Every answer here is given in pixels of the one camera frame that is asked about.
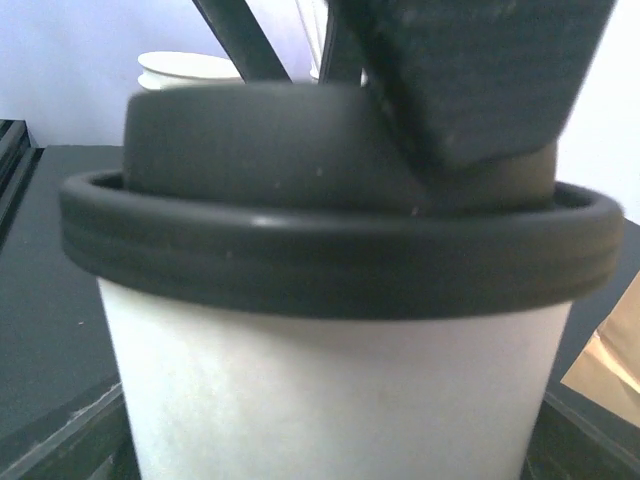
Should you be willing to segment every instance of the black strap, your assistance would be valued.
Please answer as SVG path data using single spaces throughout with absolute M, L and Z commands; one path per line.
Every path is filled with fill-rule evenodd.
M 193 0 L 245 81 L 290 81 L 244 0 Z

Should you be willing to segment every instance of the black rubber lid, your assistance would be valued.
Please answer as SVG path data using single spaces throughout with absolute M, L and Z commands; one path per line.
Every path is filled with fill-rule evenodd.
M 525 310 L 607 280 L 621 210 L 549 187 L 553 147 L 418 181 L 359 92 L 255 85 L 134 98 L 124 175 L 62 188 L 65 252 L 152 294 L 316 318 Z

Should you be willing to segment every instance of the black lid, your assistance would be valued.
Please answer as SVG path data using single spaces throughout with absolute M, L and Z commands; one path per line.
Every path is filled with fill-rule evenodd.
M 615 202 L 568 185 L 547 196 L 546 181 L 527 190 L 527 171 L 544 164 L 542 171 L 553 172 L 551 147 L 504 162 L 504 172 L 436 172 L 431 183 L 417 182 L 395 161 L 360 89 L 350 96 L 329 87 L 226 88 L 133 99 L 124 176 L 89 174 L 62 188 L 64 250 L 75 263 L 190 302 L 352 319 L 530 309 L 586 294 L 613 271 L 622 232 Z M 332 100 L 336 92 L 341 101 Z M 273 121 L 263 127 L 269 114 Z M 314 116 L 321 129 L 302 125 Z M 276 161 L 278 152 L 287 160 L 276 169 L 265 159 Z M 245 160 L 253 162 L 249 173 Z M 324 169 L 311 172 L 319 186 L 307 177 L 309 167 Z M 285 174 L 285 193 L 272 195 L 275 175 Z M 323 184 L 325 175 L 333 181 Z M 503 175 L 527 194 L 496 183 Z M 457 204 L 456 188 L 465 199 Z M 515 192 L 506 206 L 501 190 Z M 482 208 L 474 208 L 475 198 Z

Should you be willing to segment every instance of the white wall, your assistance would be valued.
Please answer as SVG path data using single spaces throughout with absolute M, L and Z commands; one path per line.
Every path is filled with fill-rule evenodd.
M 616 198 L 640 223 L 640 1 L 618 0 L 560 141 L 558 178 Z
M 295 0 L 249 0 L 289 73 L 311 55 Z M 140 53 L 226 56 L 191 0 L 0 0 L 0 118 L 39 145 L 119 145 Z
M 249 0 L 289 72 L 309 72 L 295 0 Z M 138 54 L 223 55 L 190 0 L 0 0 L 0 118 L 40 145 L 120 144 Z M 640 223 L 640 0 L 619 0 L 560 142 L 561 180 L 602 190 Z

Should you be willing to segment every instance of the brown paper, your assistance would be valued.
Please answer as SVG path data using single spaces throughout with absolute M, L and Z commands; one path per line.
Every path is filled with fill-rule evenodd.
M 640 428 L 640 274 L 562 383 Z

